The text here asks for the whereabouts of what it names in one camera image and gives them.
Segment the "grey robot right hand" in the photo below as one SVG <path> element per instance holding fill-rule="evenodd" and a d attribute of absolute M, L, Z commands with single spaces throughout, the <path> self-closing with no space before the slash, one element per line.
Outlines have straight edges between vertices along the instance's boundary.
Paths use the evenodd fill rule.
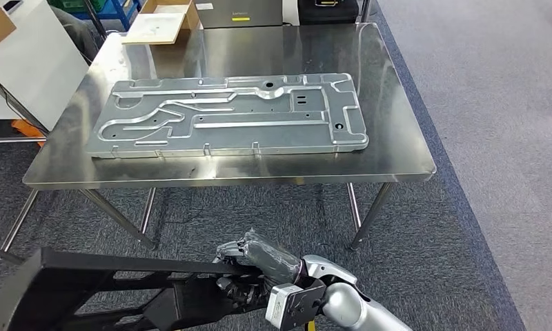
<path fill-rule="evenodd" d="M 217 280 L 217 286 L 232 301 L 233 314 L 266 308 L 273 287 L 295 283 L 302 267 L 300 258 L 253 229 L 236 241 L 219 245 L 213 263 L 240 265 L 239 259 L 247 260 L 262 274 L 250 281 L 227 276 Z"/>

